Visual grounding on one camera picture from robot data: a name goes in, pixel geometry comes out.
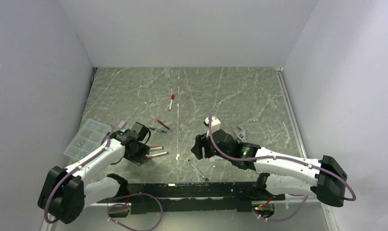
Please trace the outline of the magenta capped white marker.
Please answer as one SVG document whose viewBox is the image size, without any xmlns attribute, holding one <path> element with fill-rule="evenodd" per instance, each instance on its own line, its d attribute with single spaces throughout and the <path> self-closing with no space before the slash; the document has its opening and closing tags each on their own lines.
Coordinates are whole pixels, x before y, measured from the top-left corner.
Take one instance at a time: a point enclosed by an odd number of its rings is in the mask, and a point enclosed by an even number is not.
<svg viewBox="0 0 388 231">
<path fill-rule="evenodd" d="M 157 153 L 157 154 L 149 154 L 145 156 L 145 159 L 152 159 L 152 158 L 157 158 L 157 157 L 162 157 L 168 155 L 169 152 L 162 152 L 162 153 Z"/>
</svg>

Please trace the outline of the blue capped white marker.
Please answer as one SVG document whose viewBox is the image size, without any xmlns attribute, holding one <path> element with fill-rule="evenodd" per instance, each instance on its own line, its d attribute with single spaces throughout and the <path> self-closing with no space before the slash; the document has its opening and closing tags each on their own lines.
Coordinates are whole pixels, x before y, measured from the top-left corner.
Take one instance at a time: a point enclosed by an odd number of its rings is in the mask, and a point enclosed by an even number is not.
<svg viewBox="0 0 388 231">
<path fill-rule="evenodd" d="M 150 152 L 155 152 L 155 151 L 161 151 L 164 150 L 164 146 L 157 146 L 157 147 L 150 147 Z"/>
</svg>

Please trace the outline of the pink highlighter cap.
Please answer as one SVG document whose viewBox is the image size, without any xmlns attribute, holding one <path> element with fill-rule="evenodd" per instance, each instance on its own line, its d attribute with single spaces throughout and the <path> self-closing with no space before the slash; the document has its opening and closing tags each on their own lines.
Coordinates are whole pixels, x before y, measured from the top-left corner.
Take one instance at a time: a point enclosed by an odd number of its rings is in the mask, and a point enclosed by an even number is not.
<svg viewBox="0 0 388 231">
<path fill-rule="evenodd" d="M 118 128 L 123 128 L 126 125 L 126 122 L 124 120 L 121 120 L 118 124 Z"/>
</svg>

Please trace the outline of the red capped white marker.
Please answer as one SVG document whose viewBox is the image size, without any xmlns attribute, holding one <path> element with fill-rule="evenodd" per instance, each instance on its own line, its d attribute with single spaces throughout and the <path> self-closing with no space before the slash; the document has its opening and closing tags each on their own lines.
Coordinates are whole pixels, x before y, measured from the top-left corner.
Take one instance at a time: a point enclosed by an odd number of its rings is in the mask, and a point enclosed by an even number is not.
<svg viewBox="0 0 388 231">
<path fill-rule="evenodd" d="M 172 95 L 171 95 L 171 99 L 170 99 L 170 103 L 169 103 L 169 106 L 168 106 L 168 111 L 171 111 L 171 110 L 172 110 L 174 98 L 175 98 L 175 95 L 172 94 Z"/>
</svg>

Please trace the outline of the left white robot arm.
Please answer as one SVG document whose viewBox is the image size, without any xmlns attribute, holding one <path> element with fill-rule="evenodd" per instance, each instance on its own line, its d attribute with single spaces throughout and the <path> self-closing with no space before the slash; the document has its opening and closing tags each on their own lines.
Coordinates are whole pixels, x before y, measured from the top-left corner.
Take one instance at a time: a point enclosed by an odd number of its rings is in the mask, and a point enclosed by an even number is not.
<svg viewBox="0 0 388 231">
<path fill-rule="evenodd" d="M 45 222 L 69 224 L 93 203 L 107 198 L 124 201 L 129 194 L 126 179 L 114 173 L 98 181 L 93 179 L 122 159 L 142 165 L 150 150 L 147 145 L 150 138 L 150 129 L 136 122 L 130 129 L 105 136 L 96 150 L 74 164 L 53 167 L 47 173 L 38 199 Z"/>
</svg>

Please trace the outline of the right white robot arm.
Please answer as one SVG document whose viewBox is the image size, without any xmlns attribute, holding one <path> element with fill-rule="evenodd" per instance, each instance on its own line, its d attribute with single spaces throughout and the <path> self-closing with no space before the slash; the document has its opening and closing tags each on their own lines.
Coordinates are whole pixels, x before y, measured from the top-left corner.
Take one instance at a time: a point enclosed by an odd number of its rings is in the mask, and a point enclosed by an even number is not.
<svg viewBox="0 0 388 231">
<path fill-rule="evenodd" d="M 239 169 L 258 173 L 255 194 L 261 200 L 279 194 L 306 195 L 321 203 L 342 207 L 347 184 L 347 173 L 335 160 L 324 155 L 308 159 L 277 153 L 260 145 L 235 140 L 223 130 L 195 137 L 191 152 L 198 160 L 219 156 Z"/>
</svg>

